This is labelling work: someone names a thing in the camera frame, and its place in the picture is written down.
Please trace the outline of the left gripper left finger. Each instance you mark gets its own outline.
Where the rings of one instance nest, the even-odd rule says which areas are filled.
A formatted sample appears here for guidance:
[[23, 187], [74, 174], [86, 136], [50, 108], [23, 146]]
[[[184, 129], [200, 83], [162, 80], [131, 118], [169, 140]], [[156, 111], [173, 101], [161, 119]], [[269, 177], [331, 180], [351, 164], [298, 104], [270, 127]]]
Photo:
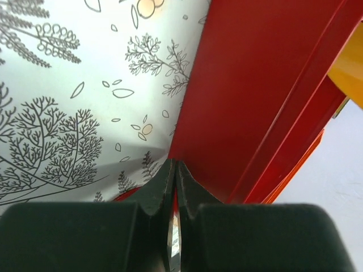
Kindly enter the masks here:
[[2, 271], [170, 271], [176, 162], [121, 202], [34, 202], [1, 217]]

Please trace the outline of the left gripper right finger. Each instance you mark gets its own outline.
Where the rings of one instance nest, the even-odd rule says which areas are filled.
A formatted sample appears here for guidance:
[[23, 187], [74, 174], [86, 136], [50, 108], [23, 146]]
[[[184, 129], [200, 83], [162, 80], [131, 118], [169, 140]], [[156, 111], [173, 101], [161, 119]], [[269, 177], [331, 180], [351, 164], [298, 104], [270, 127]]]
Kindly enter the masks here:
[[220, 202], [175, 170], [182, 271], [353, 271], [331, 217], [309, 204]]

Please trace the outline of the orange tray clear lollipops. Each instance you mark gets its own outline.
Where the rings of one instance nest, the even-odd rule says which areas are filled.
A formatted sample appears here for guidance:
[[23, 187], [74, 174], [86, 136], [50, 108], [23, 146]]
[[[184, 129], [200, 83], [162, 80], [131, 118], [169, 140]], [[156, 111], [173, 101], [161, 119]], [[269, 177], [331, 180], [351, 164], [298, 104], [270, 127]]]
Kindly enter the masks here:
[[276, 188], [263, 200], [263, 204], [271, 204], [274, 203], [276, 198], [281, 194], [281, 192], [285, 189], [285, 187], [290, 183], [292, 178], [296, 175], [296, 173], [300, 170], [300, 168], [304, 165], [306, 160], [310, 157], [310, 155], [315, 151], [315, 149], [320, 144], [325, 129], [318, 134], [313, 143], [309, 146], [304, 155], [300, 158], [298, 163], [294, 166], [294, 168], [289, 172], [288, 175], [276, 186]]

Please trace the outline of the red tray swirl lollipops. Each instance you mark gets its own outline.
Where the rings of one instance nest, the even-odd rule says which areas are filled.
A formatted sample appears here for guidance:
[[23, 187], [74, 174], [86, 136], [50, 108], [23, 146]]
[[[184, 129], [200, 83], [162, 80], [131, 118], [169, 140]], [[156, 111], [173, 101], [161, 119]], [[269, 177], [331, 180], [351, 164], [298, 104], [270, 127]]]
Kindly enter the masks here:
[[266, 201], [343, 96], [328, 69], [361, 1], [213, 1], [169, 156], [226, 203]]

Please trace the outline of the yellow plastic scoop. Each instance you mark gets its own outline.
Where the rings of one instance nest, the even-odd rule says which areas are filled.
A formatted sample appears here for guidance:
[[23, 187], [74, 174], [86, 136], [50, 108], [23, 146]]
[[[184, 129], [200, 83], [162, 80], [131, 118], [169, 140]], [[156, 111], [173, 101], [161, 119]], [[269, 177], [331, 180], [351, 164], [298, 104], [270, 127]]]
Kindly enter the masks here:
[[336, 87], [362, 109], [362, 22], [359, 22], [328, 72]]

